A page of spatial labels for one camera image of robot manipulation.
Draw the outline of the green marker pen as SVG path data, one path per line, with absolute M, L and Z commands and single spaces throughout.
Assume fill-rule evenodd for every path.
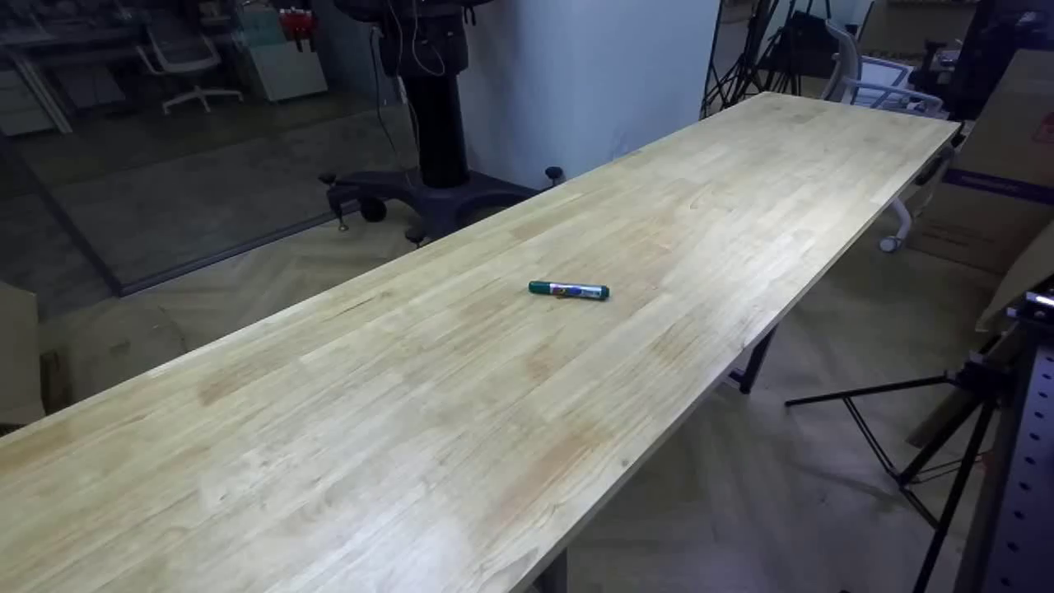
M 566 300 L 593 300 L 593 302 L 611 300 L 611 287 L 605 287 L 605 284 L 529 280 L 529 284 L 526 284 L 526 293 L 537 293 L 537 297 L 566 297 Z

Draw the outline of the white office chair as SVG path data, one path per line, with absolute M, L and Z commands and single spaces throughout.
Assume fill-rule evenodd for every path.
M 142 39 L 134 41 L 137 60 L 154 80 L 177 80 L 184 93 L 174 93 L 163 102 L 163 114 L 170 114 L 177 104 L 197 102 L 200 112 L 212 112 L 214 99 L 238 99 L 238 84 L 208 84 L 203 77 L 221 70 L 224 60 L 219 45 L 180 16 L 148 16 L 142 22 Z

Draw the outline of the cardboard box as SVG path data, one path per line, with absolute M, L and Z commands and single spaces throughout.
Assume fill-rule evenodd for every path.
M 924 253 L 1003 273 L 1054 216 L 1054 51 L 1018 48 L 916 214 Z

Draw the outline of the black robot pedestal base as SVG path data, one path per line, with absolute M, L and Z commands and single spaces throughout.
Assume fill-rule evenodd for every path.
M 324 173 L 337 224 L 350 214 L 377 224 L 403 201 L 413 245 L 438 241 L 493 211 L 533 197 L 533 186 L 468 168 L 457 77 L 468 70 L 466 26 L 488 0 L 332 0 L 378 32 L 378 62 L 403 83 L 414 163 L 403 172 Z

